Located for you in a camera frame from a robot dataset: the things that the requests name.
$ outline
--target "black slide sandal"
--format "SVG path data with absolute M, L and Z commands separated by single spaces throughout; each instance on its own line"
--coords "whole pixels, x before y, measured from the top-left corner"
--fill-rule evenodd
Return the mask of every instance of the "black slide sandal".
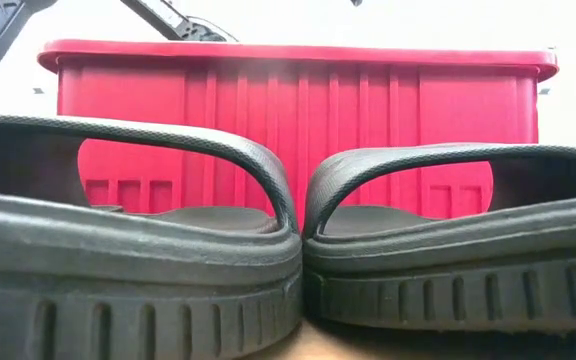
M 430 220 L 340 207 L 374 178 L 489 161 L 488 213 Z M 357 149 L 324 161 L 307 197 L 308 312 L 350 324 L 425 330 L 576 330 L 576 149 L 441 144 Z
M 261 184 L 276 220 L 90 208 L 77 169 L 85 138 L 229 160 Z M 0 359 L 230 359 L 286 336 L 301 300 L 293 200 L 265 147 L 186 126 L 0 116 Z

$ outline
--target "red plastic crate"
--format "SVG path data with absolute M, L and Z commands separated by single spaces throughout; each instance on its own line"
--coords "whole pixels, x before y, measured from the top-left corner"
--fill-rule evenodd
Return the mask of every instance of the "red plastic crate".
M 82 40 L 49 43 L 39 62 L 59 74 L 60 114 L 217 128 L 266 145 L 286 166 L 300 220 L 310 175 L 342 150 L 536 142 L 536 84 L 557 72 L 547 52 Z M 204 155 L 89 140 L 79 164 L 94 204 L 272 212 L 252 177 Z M 454 217 L 485 210 L 491 185 L 485 164 L 425 168 L 376 179 L 346 203 Z

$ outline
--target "treaded sole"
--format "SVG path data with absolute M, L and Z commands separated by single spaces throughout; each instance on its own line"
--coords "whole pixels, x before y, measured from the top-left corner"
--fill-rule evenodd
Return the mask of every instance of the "treaded sole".
M 307 268 L 304 281 L 309 313 L 349 324 L 419 330 L 576 330 L 576 258 L 356 276 Z
M 301 270 L 256 288 L 0 274 L 0 359 L 231 359 L 301 318 Z

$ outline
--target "white wall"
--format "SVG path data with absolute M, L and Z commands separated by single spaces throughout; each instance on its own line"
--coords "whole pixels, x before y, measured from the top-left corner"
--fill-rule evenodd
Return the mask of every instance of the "white wall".
M 242 42 L 390 48 L 545 49 L 562 68 L 540 97 L 541 140 L 576 145 L 576 0 L 173 0 Z M 35 63 L 54 38 L 160 40 L 119 0 L 58 0 L 0 64 L 0 111 L 54 112 L 56 78 Z M 41 87 L 46 95 L 31 95 Z

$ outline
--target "white background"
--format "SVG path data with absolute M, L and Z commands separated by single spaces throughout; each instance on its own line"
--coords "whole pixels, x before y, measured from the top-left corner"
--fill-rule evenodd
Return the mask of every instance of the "white background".
M 386 48 L 545 49 L 561 72 L 540 96 L 542 143 L 576 146 L 576 0 L 176 0 L 241 42 Z M 0 64 L 0 112 L 54 113 L 56 76 L 36 64 L 51 39 L 158 41 L 119 0 L 58 0 L 35 15 Z M 34 95 L 42 88 L 44 95 Z

